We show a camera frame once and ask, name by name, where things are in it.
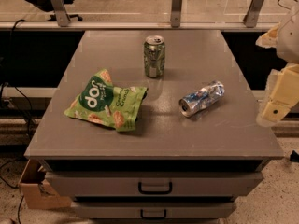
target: cardboard box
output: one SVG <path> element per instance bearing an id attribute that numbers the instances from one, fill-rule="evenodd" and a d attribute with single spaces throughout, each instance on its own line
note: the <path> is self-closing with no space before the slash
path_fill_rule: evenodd
<path id="1" fill-rule="evenodd" d="M 69 207 L 72 200 L 60 196 L 45 180 L 45 172 L 39 171 L 38 161 L 29 160 L 21 175 L 19 188 L 29 209 L 54 209 Z"/>

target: black handle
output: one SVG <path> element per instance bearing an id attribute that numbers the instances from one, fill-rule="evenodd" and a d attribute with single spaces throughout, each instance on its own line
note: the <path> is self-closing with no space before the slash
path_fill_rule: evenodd
<path id="1" fill-rule="evenodd" d="M 141 216 L 142 219 L 146 219 L 146 220 L 162 220 L 162 219 L 166 218 L 167 213 L 166 213 L 166 209 L 164 209 L 164 215 L 162 217 L 144 217 L 143 210 L 141 209 L 140 210 L 140 216 Z"/>
<path id="2" fill-rule="evenodd" d="M 172 182 L 169 182 L 168 186 L 169 186 L 168 190 L 148 191 L 148 190 L 143 190 L 142 183 L 138 182 L 138 191 L 141 194 L 145 194 L 145 195 L 165 195 L 165 194 L 169 194 L 172 192 Z"/>

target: desk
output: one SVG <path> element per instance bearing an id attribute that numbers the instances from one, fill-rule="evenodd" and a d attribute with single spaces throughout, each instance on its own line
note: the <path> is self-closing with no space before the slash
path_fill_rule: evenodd
<path id="1" fill-rule="evenodd" d="M 153 34 L 165 38 L 161 79 L 144 75 L 143 43 Z M 134 132 L 64 115 L 101 68 L 116 86 L 149 88 Z M 183 117 L 178 100 L 212 80 L 224 97 Z M 80 217 L 209 223 L 228 217 L 265 165 L 283 157 L 272 131 L 256 124 L 257 105 L 220 31 L 87 31 L 25 156 L 44 165 Z"/>

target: chip bag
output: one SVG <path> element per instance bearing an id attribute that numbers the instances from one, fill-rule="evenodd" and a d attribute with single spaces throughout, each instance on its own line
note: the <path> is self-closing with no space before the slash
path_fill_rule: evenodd
<path id="1" fill-rule="evenodd" d="M 133 131 L 146 92 L 146 87 L 114 87 L 109 72 L 102 69 L 94 74 L 64 113 L 70 118 L 115 128 L 118 132 Z"/>

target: can lying on its side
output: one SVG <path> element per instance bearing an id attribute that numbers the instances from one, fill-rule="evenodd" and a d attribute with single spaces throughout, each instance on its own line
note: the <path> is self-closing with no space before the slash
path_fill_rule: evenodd
<path id="1" fill-rule="evenodd" d="M 160 35 L 150 35 L 144 43 L 144 68 L 148 77 L 160 77 L 164 73 L 165 43 Z"/>
<path id="2" fill-rule="evenodd" d="M 201 90 L 188 94 L 179 100 L 180 112 L 190 117 L 200 110 L 206 109 L 220 100 L 224 94 L 224 86 L 219 81 L 212 81 Z"/>

